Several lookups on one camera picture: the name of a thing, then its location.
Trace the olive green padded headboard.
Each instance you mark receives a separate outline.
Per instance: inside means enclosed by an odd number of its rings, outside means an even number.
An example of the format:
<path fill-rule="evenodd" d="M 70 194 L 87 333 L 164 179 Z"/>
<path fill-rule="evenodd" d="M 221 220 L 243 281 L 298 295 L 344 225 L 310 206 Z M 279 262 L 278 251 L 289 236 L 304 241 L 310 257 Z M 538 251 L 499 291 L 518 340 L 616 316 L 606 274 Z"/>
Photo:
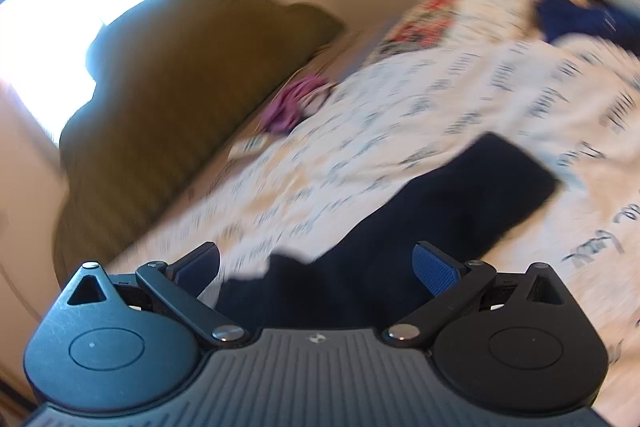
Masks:
<path fill-rule="evenodd" d="M 145 0 L 103 27 L 86 58 L 93 95 L 58 141 L 69 187 L 53 237 L 58 283 L 148 233 L 343 29 L 318 6 L 277 0 Z"/>

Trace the dark navy garment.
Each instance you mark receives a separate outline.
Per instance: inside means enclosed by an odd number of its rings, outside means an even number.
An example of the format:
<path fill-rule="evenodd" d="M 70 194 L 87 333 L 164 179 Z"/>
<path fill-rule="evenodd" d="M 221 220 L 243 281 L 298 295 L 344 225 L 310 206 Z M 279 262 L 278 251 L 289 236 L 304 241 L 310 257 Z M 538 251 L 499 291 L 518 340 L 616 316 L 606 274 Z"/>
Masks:
<path fill-rule="evenodd" d="M 493 133 L 410 180 L 313 262 L 274 253 L 257 280 L 225 281 L 216 311 L 258 329 L 385 329 L 431 293 L 414 275 L 425 241 L 464 263 L 488 253 L 553 194 L 553 174 Z"/>

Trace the purple crumpled cloth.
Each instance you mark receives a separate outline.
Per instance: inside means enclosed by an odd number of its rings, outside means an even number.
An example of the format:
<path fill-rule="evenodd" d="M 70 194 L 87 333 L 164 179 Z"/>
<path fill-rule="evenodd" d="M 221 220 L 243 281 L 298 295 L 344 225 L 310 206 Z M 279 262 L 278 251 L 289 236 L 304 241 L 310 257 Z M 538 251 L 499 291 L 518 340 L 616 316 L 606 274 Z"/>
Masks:
<path fill-rule="evenodd" d="M 262 111 L 258 129 L 272 134 L 290 133 L 318 112 L 334 88 L 334 82 L 317 74 L 289 81 Z"/>

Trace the white power strip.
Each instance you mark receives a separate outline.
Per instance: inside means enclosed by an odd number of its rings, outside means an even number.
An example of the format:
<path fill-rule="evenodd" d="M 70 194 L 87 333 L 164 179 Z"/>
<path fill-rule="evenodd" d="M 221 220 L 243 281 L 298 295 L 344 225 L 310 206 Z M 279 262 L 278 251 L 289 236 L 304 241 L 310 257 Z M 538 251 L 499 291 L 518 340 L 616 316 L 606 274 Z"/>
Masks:
<path fill-rule="evenodd" d="M 249 138 L 235 142 L 229 150 L 230 160 L 240 160 L 242 158 L 257 156 L 269 146 L 268 134 L 256 134 Z"/>

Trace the white duvet with blue script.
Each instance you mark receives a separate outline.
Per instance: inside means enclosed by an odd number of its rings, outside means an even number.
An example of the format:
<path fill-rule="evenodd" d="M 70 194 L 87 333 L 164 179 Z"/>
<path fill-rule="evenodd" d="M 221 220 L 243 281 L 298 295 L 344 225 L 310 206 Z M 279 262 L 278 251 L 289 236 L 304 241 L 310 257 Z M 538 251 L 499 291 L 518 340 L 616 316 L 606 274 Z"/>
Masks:
<path fill-rule="evenodd" d="M 563 14 L 587 0 L 555 0 Z M 314 116 L 111 263 L 174 261 L 206 241 L 223 277 L 254 280 L 282 251 L 309 262 L 406 182 L 496 132 L 548 168 L 559 190 L 489 260 L 557 269 L 602 336 L 596 402 L 639 421 L 639 61 L 599 29 L 551 30 L 537 0 L 459 0 L 445 41 L 343 80 Z"/>

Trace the dark blue clothing pile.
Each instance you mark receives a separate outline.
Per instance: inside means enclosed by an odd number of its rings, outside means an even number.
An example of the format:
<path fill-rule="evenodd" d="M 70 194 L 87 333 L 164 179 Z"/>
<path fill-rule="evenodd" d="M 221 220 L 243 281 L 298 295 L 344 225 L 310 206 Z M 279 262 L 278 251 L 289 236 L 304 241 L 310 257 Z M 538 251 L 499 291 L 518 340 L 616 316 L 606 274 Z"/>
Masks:
<path fill-rule="evenodd" d="M 537 24 L 548 43 L 568 35 L 611 41 L 639 55 L 639 19 L 607 5 L 580 6 L 570 0 L 540 0 Z"/>

